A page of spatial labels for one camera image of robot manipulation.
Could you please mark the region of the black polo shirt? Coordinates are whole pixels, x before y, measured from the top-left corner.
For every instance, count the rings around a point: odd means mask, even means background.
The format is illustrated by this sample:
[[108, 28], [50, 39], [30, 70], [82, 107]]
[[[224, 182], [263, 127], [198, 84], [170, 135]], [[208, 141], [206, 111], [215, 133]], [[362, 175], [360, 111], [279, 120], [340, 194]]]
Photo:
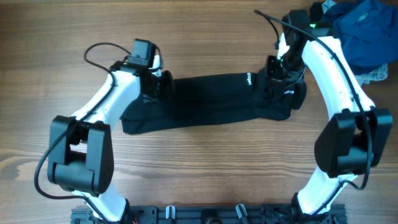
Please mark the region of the black polo shirt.
[[123, 132], [235, 123], [257, 118], [286, 120], [301, 107], [307, 85], [301, 78], [287, 86], [271, 82], [265, 70], [176, 79], [168, 100], [144, 96], [121, 115]]

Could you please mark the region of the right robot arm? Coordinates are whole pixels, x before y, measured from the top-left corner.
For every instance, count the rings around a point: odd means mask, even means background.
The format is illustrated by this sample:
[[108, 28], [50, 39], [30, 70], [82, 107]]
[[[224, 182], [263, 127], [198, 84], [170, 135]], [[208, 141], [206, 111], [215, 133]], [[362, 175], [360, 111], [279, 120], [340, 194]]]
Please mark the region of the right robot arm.
[[356, 81], [332, 35], [316, 36], [315, 28], [284, 27], [277, 56], [269, 59], [272, 79], [299, 84], [309, 69], [321, 91], [328, 123], [315, 141], [317, 167], [306, 186], [294, 195], [301, 219], [328, 214], [348, 185], [366, 188], [372, 167], [380, 161], [392, 127], [392, 115], [378, 109]]

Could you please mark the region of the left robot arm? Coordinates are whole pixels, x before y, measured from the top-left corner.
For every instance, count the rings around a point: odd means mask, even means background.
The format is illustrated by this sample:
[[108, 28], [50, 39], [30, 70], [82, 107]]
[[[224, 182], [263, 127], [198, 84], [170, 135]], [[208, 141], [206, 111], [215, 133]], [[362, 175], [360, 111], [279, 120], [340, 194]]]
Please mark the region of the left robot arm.
[[43, 156], [49, 182], [67, 191], [68, 199], [85, 201], [101, 223], [132, 220], [128, 200], [112, 183], [111, 131], [141, 94], [157, 98], [161, 86], [170, 80], [162, 68], [158, 55], [147, 65], [116, 62], [85, 106], [71, 116], [56, 116], [50, 125], [50, 145]]

